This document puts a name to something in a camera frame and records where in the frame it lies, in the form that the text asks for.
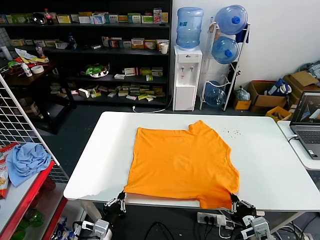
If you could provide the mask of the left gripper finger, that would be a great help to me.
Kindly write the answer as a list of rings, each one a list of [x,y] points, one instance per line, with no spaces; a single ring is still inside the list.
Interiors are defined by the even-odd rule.
[[[117,197],[114,197],[111,200],[109,200],[108,202],[106,202],[104,204],[104,206],[105,207],[110,207],[114,203],[120,203],[120,205],[121,205],[121,204],[123,204],[124,200],[125,200],[125,192],[122,191],[117,195]]]
[[[126,203],[125,203],[126,193],[121,192],[120,193],[120,210],[123,212],[123,214],[126,214]]]

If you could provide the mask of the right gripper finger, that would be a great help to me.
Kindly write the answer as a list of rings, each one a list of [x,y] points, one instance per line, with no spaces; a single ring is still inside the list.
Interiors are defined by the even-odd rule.
[[[233,193],[230,194],[231,198],[231,211],[230,214],[233,215],[237,212],[237,196]]]
[[[234,209],[238,210],[238,209],[243,209],[243,208],[255,209],[255,206],[245,200],[240,200],[239,197],[237,195],[235,195],[234,196]]]

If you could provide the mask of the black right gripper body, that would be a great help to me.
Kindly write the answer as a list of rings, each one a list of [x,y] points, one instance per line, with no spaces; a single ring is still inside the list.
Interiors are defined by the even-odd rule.
[[[257,210],[255,209],[248,209],[248,208],[240,208],[236,210],[234,213],[234,221],[235,222],[242,222],[245,216],[257,216]]]

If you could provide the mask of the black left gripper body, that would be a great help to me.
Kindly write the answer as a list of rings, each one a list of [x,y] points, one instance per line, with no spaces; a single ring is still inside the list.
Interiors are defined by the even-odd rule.
[[[105,204],[104,206],[104,220],[109,223],[116,223],[120,219],[123,219],[127,214],[127,211],[123,208],[121,201],[114,202],[113,204]]]

